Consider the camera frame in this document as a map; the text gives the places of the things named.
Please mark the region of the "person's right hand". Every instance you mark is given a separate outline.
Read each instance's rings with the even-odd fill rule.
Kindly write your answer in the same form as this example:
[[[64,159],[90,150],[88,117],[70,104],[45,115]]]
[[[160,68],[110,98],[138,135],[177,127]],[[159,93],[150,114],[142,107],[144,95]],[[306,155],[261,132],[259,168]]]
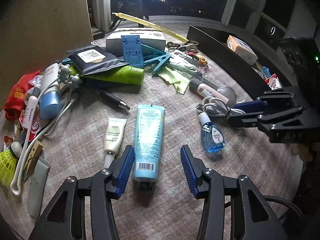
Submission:
[[[290,144],[290,151],[293,156],[299,156],[303,163],[308,163],[317,159],[317,144],[303,145]]]

